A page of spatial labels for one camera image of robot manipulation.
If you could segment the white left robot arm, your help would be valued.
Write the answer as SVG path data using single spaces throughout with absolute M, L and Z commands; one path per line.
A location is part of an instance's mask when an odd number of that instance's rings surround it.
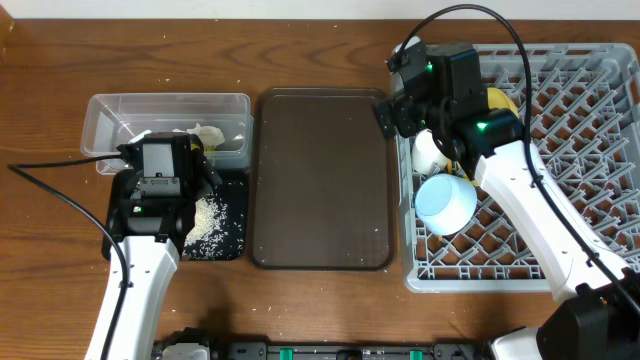
M 128 167 L 111 186 L 102 245 L 109 278 L 86 356 L 148 359 L 196 203 L 221 179 L 192 134 L 149 133 L 118 151 Z

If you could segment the yellow plate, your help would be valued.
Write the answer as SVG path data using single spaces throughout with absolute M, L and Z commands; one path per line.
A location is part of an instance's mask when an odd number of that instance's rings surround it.
M 498 88 L 487 89 L 488 106 L 490 109 L 508 109 L 516 117 L 520 117 L 518 107 L 513 100 Z

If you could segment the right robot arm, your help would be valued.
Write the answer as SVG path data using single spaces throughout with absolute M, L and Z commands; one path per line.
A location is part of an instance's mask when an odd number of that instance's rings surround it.
M 399 93 L 374 107 L 383 134 L 421 130 L 506 213 L 542 267 L 558 309 L 495 339 L 495 359 L 636 359 L 639 276 L 604 245 L 524 140 L 516 107 L 489 88 L 462 99 Z

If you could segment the white paper cup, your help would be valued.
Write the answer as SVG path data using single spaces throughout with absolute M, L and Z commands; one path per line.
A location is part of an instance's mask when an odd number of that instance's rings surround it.
M 430 176 L 444 170 L 448 162 L 449 159 L 436 146 L 431 131 L 423 130 L 416 135 L 411 149 L 411 163 L 415 172 Z

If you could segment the white tissue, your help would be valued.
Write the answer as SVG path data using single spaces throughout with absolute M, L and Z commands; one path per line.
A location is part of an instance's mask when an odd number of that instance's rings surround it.
M 225 142 L 222 130 L 214 126 L 201 126 L 197 123 L 194 128 L 188 129 L 187 132 L 196 135 L 206 148 L 216 148 Z

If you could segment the light blue small plate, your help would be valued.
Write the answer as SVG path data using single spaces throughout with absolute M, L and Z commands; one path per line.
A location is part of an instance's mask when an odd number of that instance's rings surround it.
M 477 193 L 474 185 L 450 174 L 428 178 L 418 189 L 416 216 L 433 234 L 447 236 L 460 231 L 474 216 Z

